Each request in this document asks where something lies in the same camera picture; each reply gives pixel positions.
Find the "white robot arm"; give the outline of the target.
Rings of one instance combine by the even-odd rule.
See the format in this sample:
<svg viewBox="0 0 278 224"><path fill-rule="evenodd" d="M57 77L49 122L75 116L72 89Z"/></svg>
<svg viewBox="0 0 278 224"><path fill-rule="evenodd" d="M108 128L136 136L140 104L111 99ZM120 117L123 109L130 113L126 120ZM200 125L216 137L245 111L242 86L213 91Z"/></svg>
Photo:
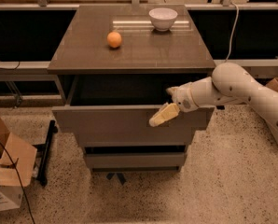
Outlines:
<svg viewBox="0 0 278 224"><path fill-rule="evenodd" d="M202 107L246 103L259 114L278 144L278 92L258 83L236 63L218 65L210 77L171 87L170 104L164 104L149 120L152 127Z"/></svg>

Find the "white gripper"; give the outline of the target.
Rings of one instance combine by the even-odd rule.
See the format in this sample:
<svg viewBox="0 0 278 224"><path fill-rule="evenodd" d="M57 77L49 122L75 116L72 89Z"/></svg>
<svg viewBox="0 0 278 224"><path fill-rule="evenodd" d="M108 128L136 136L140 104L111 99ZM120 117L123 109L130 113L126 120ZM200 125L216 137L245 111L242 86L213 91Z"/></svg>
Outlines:
<svg viewBox="0 0 278 224"><path fill-rule="evenodd" d="M170 119L174 119L178 116L180 110L182 112L197 110L199 107L193 100L191 85L192 83L189 82L178 87L168 88L166 92L171 96L173 103L164 104L149 120L149 125L157 127Z"/></svg>

